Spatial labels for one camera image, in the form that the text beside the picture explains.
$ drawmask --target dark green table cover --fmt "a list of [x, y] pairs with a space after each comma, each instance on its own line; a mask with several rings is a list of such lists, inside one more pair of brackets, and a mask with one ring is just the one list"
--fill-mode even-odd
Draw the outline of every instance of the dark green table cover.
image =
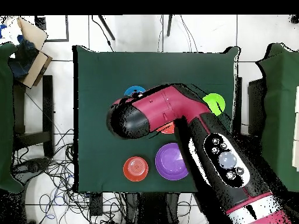
[[[98, 53], [77, 46], [77, 54], [79, 191], [197, 191], [190, 174], [179, 181], [169, 181], [156, 170], [157, 151], [164, 144], [176, 142], [174, 135], [121, 140], [108, 131], [106, 114], [111, 104], [122, 98], [130, 86], [149, 89], [168, 82], [195, 84], [206, 93], [222, 95], [226, 102], [225, 112], [232, 117], [234, 61], [239, 54], [238, 47], [212, 54]], [[222, 115], [220, 119], [229, 130], [230, 121]], [[132, 156], [141, 156], [149, 165], [143, 181], [131, 182], [123, 174], [123, 165]]]
[[259, 64], [267, 85], [262, 156], [289, 191], [299, 191], [299, 172], [292, 166], [299, 53], [273, 44]]
[[12, 43], [0, 45], [0, 189], [11, 193], [23, 190], [20, 182], [11, 176], [13, 148], [13, 75], [8, 58], [18, 49]]

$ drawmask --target purple bowl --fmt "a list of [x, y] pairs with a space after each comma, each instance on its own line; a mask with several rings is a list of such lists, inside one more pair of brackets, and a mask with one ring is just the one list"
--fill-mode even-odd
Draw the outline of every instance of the purple bowl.
[[168, 143], [156, 155], [156, 168], [167, 180], [180, 180], [188, 175], [188, 170], [177, 143]]

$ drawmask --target silver button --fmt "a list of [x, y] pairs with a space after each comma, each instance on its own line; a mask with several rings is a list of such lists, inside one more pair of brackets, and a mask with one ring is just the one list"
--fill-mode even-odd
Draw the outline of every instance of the silver button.
[[236, 175], [235, 175], [234, 172], [232, 172], [232, 171], [228, 171], [228, 172], [227, 172], [227, 178], [228, 178], [229, 180], [233, 180], [234, 178], [236, 178]]
[[218, 144], [219, 143], [219, 139], [218, 138], [213, 138], [212, 143], [213, 144]]
[[222, 147], [223, 149], [227, 148], [227, 145], [225, 143], [220, 144], [220, 147]]
[[238, 175], [242, 175], [242, 174], [244, 174], [244, 169], [241, 168], [241, 167], [236, 167], [236, 173], [237, 173]]
[[233, 153], [231, 153], [229, 151], [225, 151], [225, 152], [221, 153], [218, 158], [218, 161], [219, 161], [220, 166], [224, 169], [231, 169], [237, 163], [236, 157], [234, 156]]
[[219, 152], [218, 148], [215, 148], [215, 147], [212, 148], [212, 153], [213, 154], [217, 154], [218, 152]]

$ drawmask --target floor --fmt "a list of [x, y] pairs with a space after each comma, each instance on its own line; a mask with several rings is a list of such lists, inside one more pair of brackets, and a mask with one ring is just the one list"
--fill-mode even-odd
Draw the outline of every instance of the floor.
[[[33, 16], [23, 16], [26, 20], [34, 23]], [[108, 26], [116, 37], [112, 41], [112, 49], [115, 51], [148, 51], [165, 53], [182, 53], [190, 51], [190, 44], [187, 33], [183, 27], [179, 15], [175, 15], [172, 20], [171, 35], [166, 36], [168, 15], [164, 15], [164, 47], [162, 50], [162, 37], [159, 42], [161, 32], [161, 15], [124, 15], [124, 16], [104, 16]], [[198, 51], [204, 53], [220, 53], [229, 46], [238, 46], [241, 49], [239, 57], [238, 75], [243, 78], [242, 92], [242, 133], [247, 133], [248, 124], [248, 82], [259, 79], [262, 73], [255, 61], [261, 60], [270, 43], [284, 43], [292, 50], [299, 49], [299, 24], [290, 23], [289, 15], [183, 15], [188, 29], [190, 30], [196, 42]], [[65, 26], [61, 25], [64, 18], [51, 18], [47, 25], [59, 30], [62, 36], [65, 32]], [[68, 42], [48, 42], [44, 44], [43, 52], [53, 57], [53, 61], [46, 70], [45, 75], [53, 76], [54, 84], [54, 121], [58, 129], [55, 129], [55, 142], [60, 139], [60, 134], [66, 133], [74, 127], [73, 119], [73, 63], [72, 63], [72, 45], [85, 46], [95, 52], [111, 51], [107, 45], [100, 27], [92, 21], [91, 16], [68, 16]], [[53, 30], [49, 39], [64, 39]], [[195, 51], [193, 40], [192, 51]], [[28, 95], [42, 106], [42, 88], [43, 83], [28, 89]], [[26, 132], [36, 132], [42, 130], [42, 112], [26, 96], [25, 125]], [[73, 140], [72, 131], [69, 131], [64, 138], [64, 142], [70, 143]], [[58, 153], [57, 160], [64, 159], [63, 153]], [[25, 159], [43, 157], [42, 146], [32, 146]], [[27, 189], [26, 194], [26, 212], [29, 219], [35, 219], [39, 222], [44, 218], [46, 205], [45, 198], [41, 200], [43, 194], [50, 194], [54, 189], [53, 182], [46, 174], [34, 178]], [[114, 194], [104, 193], [104, 210], [110, 209]], [[204, 215], [200, 213], [194, 198], [191, 194], [181, 194], [179, 201], [186, 201], [191, 205], [190, 213], [179, 217], [180, 224], [207, 224]], [[62, 217], [67, 206], [56, 205], [49, 211], [50, 214], [56, 214], [55, 219], [45, 218], [42, 224], [57, 224], [57, 219]], [[178, 206], [178, 215], [185, 215], [189, 212], [190, 206], [183, 202]], [[75, 212], [69, 211], [61, 220], [60, 224], [89, 224], [88, 221]]]

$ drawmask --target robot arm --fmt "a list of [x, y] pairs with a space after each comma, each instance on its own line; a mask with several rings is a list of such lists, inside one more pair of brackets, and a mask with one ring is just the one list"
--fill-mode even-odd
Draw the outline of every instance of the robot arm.
[[[181, 118], [191, 137], [185, 150], [196, 166], [193, 178], [204, 178], [233, 224], [290, 224], [230, 133], [185, 85], [162, 85], [116, 101], [109, 110], [107, 126], [119, 137], [132, 139]], [[194, 182], [200, 190], [199, 182]]]

